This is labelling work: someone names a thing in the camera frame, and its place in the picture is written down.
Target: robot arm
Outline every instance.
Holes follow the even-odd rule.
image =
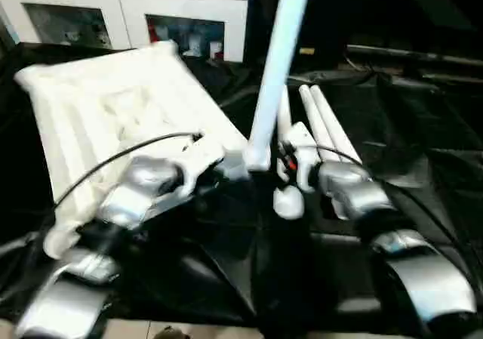
[[[109,304],[109,283],[122,273],[116,253],[124,238],[144,221],[186,202],[198,176],[223,157],[222,146],[203,137],[176,162],[134,158],[94,219],[80,228],[78,243],[46,278],[21,316],[14,336],[95,336],[103,309]]]
[[[410,335],[483,337],[475,295],[465,275],[429,244],[357,165],[326,162],[311,183],[343,206],[363,243],[375,253],[374,281],[386,310]]]

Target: black table surface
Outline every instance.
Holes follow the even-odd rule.
[[[36,229],[53,204],[47,165],[28,95],[14,73],[105,50],[18,45],[0,62],[2,205],[0,242]],[[248,136],[261,69],[185,59],[196,78]],[[318,83],[363,161],[378,177],[407,187],[462,242],[462,257],[414,203],[389,192],[431,242],[480,287],[483,216],[481,90],[434,86],[358,72]],[[289,92],[294,121],[307,123],[297,80]],[[388,332],[368,253],[353,224],[335,220],[327,202],[307,197],[306,215],[283,221],[272,212],[269,174],[234,184],[146,225],[142,249],[126,264],[114,316],[214,324]],[[213,268],[226,273],[220,278]],[[229,280],[235,287],[227,285]]]

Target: silver joint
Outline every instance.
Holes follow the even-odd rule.
[[[383,250],[387,254],[396,254],[416,247],[428,247],[434,250],[424,237],[414,230],[398,230],[383,233],[371,245],[373,248]]]
[[[98,208],[97,216],[128,230],[136,229],[146,219],[162,184],[178,174],[176,166],[166,159],[134,158]]]
[[[371,180],[341,186],[334,198],[342,203],[350,220],[358,220],[377,209],[395,209],[382,186]]]
[[[84,339],[102,313],[107,291],[65,279],[48,280],[26,308],[15,337]]]
[[[347,162],[324,162],[318,171],[318,180],[322,192],[332,197],[341,187],[369,180],[365,169]]]
[[[72,248],[62,262],[66,271],[95,285],[111,282],[117,277],[117,263],[109,256],[97,254],[85,248]]]

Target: glass cabinet door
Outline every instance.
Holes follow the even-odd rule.
[[[0,0],[18,42],[131,47],[119,0]]]
[[[23,3],[42,43],[112,48],[98,8]]]
[[[173,40],[183,56],[223,59],[225,23],[146,15],[151,42]]]
[[[245,0],[121,0],[134,48],[173,40],[180,54],[241,62]]]

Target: white pole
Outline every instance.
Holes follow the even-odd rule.
[[[300,97],[302,97],[303,107],[305,108],[307,118],[309,119],[310,129],[314,134],[315,142],[318,145],[328,146],[335,149],[335,145],[332,142],[331,136],[327,128],[325,127],[324,120],[318,113],[317,106],[315,105],[314,98],[310,92],[309,86],[302,85],[299,88]],[[333,152],[327,150],[319,150],[319,155],[323,161],[335,160],[340,161],[339,156]]]
[[[354,146],[350,142],[349,137],[347,137],[347,134],[342,125],[339,123],[339,120],[337,120],[334,111],[329,105],[329,102],[327,102],[325,99],[325,96],[320,90],[319,86],[312,86],[310,88],[310,92],[312,93],[315,105],[317,106],[318,112],[325,123],[329,136],[331,137],[336,149],[342,153],[348,154],[358,161],[361,161],[361,158],[359,158],[359,155],[355,151]],[[349,161],[345,158],[341,158],[341,160],[343,162]]]
[[[284,86],[281,95],[280,107],[278,108],[277,131],[278,140],[283,141],[284,135],[292,128],[292,115],[290,112],[290,101],[288,99],[287,85]]]
[[[266,171],[270,166],[278,105],[291,67],[307,0],[279,0],[269,53],[265,62],[257,110],[244,158],[248,169]]]

